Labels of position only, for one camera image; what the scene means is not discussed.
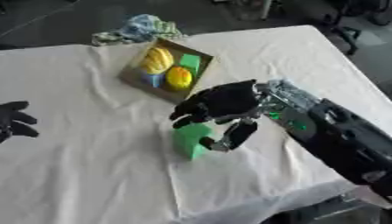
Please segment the green block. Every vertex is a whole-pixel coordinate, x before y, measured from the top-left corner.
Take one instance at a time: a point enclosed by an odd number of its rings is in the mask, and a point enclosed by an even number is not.
[[[204,146],[199,144],[200,138],[208,137],[211,133],[211,129],[206,125],[193,123],[180,129],[175,129],[173,140],[179,153],[187,158],[195,159],[207,150]]]
[[[179,65],[187,68],[193,75],[193,77],[198,77],[199,67],[200,67],[200,57],[191,54],[184,54],[179,61]]]

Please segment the gloved hand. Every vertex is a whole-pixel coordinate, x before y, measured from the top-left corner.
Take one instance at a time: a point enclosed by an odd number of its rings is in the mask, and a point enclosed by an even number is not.
[[[27,101],[13,101],[0,105],[0,143],[12,136],[37,137],[39,133],[27,124],[37,119],[19,110],[29,106]]]
[[[237,118],[251,116],[256,110],[259,101],[254,91],[255,80],[230,83],[198,92],[188,100],[181,102],[171,114],[170,119],[175,121],[174,129],[181,128],[190,123],[204,123],[215,120],[222,124]],[[257,130],[257,123],[234,123],[220,140],[220,147],[233,150],[245,142]],[[200,143],[213,150],[215,141],[209,137],[202,137]]]

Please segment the yellow fruit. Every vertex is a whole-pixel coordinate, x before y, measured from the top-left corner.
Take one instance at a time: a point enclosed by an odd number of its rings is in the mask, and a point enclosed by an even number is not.
[[[181,66],[172,67],[166,74],[167,83],[176,90],[189,88],[192,84],[192,74]]]
[[[169,50],[161,47],[153,47],[141,63],[141,68],[148,74],[161,74],[169,69],[174,63],[174,58]]]

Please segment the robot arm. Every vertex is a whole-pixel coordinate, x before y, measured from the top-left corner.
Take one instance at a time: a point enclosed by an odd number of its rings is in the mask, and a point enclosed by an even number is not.
[[[200,139],[209,150],[231,151],[257,130],[255,119],[261,115],[344,178],[370,186],[392,203],[392,139],[355,113],[285,80],[248,80],[204,90],[179,104],[171,119],[179,118],[174,128],[234,121],[221,140]]]

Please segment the brown tray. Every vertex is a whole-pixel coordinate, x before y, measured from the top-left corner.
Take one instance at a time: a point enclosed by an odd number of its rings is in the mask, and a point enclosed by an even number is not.
[[[179,61],[184,53],[198,55],[200,56],[200,66],[199,66],[199,75],[197,78],[192,82],[192,85],[182,91],[173,91],[166,84],[163,84],[161,87],[153,87],[150,84],[146,83],[144,80],[141,79],[142,73],[139,71],[138,67],[140,62],[143,60],[145,55],[147,54],[148,50],[150,50],[154,46],[162,46],[168,49],[174,58],[174,66],[179,65]],[[124,82],[128,83],[132,87],[140,88],[143,91],[163,98],[169,102],[173,102],[178,104],[182,102],[186,97],[191,93],[193,87],[198,83],[199,79],[203,76],[204,72],[210,65],[211,61],[213,60],[213,56],[208,55],[203,52],[196,51],[192,48],[186,47],[184,45],[179,45],[169,40],[158,38],[150,47],[147,47],[144,52],[140,54],[140,57],[133,60],[133,63],[130,62],[120,73],[120,79]]]

